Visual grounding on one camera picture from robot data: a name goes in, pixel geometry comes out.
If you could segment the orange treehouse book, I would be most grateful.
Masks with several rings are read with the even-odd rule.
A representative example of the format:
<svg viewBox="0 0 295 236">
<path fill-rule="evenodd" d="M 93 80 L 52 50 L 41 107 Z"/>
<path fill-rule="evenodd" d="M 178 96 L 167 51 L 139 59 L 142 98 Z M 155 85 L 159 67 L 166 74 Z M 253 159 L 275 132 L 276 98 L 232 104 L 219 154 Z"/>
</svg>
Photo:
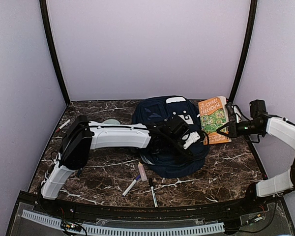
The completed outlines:
<svg viewBox="0 0 295 236">
<path fill-rule="evenodd" d="M 218 128 L 229 122 L 226 102 L 226 97 L 217 96 L 198 103 L 202 130 L 208 134 L 210 145 L 232 141 L 231 138 L 216 132 Z"/>
</svg>

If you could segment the navy blue student backpack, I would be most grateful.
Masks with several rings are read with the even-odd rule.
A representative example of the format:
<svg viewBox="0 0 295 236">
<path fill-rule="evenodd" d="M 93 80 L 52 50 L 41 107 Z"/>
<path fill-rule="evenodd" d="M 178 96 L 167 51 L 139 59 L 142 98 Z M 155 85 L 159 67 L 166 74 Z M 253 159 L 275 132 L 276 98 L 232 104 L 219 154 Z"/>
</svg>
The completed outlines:
<svg viewBox="0 0 295 236">
<path fill-rule="evenodd" d="M 198 108 L 183 96 L 161 96 L 141 101 L 132 124 L 145 125 L 151 134 L 142 161 L 164 178 L 185 177 L 200 170 L 209 153 L 204 144 Z"/>
</svg>

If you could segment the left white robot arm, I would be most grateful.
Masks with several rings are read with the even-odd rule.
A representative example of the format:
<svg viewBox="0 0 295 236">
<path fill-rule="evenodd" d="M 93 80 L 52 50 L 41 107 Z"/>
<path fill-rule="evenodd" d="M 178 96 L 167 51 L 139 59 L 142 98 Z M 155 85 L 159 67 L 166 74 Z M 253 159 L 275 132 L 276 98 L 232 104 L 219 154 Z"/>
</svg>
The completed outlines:
<svg viewBox="0 0 295 236">
<path fill-rule="evenodd" d="M 87 164 L 90 150 L 147 148 L 156 137 L 187 158 L 192 157 L 190 146 L 201 139 L 198 131 L 192 130 L 181 117 L 173 117 L 160 125 L 105 124 L 89 121 L 86 116 L 77 117 L 62 140 L 51 170 L 45 174 L 41 183 L 40 206 L 48 214 L 59 211 L 59 202 L 55 199 L 60 189 L 72 173 Z"/>
</svg>

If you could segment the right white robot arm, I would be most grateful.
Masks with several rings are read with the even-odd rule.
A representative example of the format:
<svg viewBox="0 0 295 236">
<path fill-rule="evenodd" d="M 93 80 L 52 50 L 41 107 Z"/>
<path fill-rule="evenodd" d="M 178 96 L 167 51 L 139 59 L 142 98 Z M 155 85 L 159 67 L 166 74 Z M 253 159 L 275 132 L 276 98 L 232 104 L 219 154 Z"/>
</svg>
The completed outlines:
<svg viewBox="0 0 295 236">
<path fill-rule="evenodd" d="M 217 129 L 218 134 L 232 139 L 257 135 L 256 144 L 260 137 L 265 138 L 265 144 L 257 151 L 269 177 L 249 185 L 246 199 L 241 203 L 245 213 L 258 208 L 261 198 L 295 191 L 295 124 L 287 118 L 270 115 L 263 100 L 251 101 L 249 108 L 250 118 L 247 118 L 238 106 L 227 103 L 230 121 Z"/>
</svg>

